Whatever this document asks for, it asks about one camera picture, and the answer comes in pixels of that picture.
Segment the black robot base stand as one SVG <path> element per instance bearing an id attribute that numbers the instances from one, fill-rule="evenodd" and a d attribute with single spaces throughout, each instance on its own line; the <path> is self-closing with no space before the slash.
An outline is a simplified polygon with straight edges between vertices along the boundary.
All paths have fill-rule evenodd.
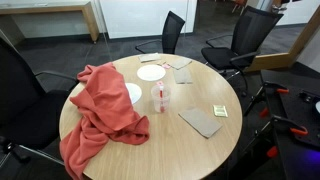
<path id="1" fill-rule="evenodd" d="M 308 130 L 306 136 L 301 136 L 289 132 L 280 123 L 275 126 L 273 137 L 278 148 L 276 157 L 281 160 L 286 179 L 320 180 L 320 116 L 317 110 L 319 80 L 271 70 L 263 70 L 260 76 L 262 83 L 270 81 L 289 89 L 288 93 L 278 93 L 273 89 L 266 89 L 263 93 L 268 121 L 272 115 L 278 115 L 293 120 Z M 253 139 L 256 135 L 230 170 L 230 180 L 244 180 L 265 162 L 273 159 L 266 156 L 266 151 L 272 144 L 267 141 L 255 144 Z"/>

